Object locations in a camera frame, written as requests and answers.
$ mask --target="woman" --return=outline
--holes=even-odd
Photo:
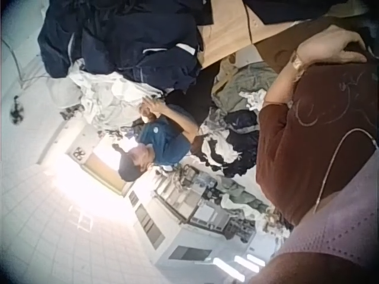
[[[266,94],[256,180],[296,227],[251,283],[366,283],[376,264],[378,65],[364,49],[331,26]]]

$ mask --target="navy jacket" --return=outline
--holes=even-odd
[[[116,71],[161,90],[186,91],[201,69],[194,15],[202,8],[203,0],[50,0],[38,37],[46,71],[66,77],[83,58],[89,73]]]

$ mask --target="pink fabric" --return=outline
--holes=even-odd
[[[379,151],[376,151],[329,204],[295,228],[276,256],[324,253],[369,268],[379,252],[378,177]]]

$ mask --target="brown shirt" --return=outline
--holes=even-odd
[[[256,181],[266,197],[297,225],[315,204],[342,137],[353,128],[378,138],[378,67],[311,67],[299,81],[293,107],[268,105],[259,114]],[[323,198],[342,190],[374,152],[362,132],[340,147]]]

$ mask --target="white tiled ceiling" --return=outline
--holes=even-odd
[[[9,276],[25,284],[169,283],[122,218],[93,217],[90,233],[73,224],[79,207],[52,171],[36,164],[63,121],[44,78],[20,97],[25,120],[19,126],[9,119],[14,95],[1,105],[1,262]]]

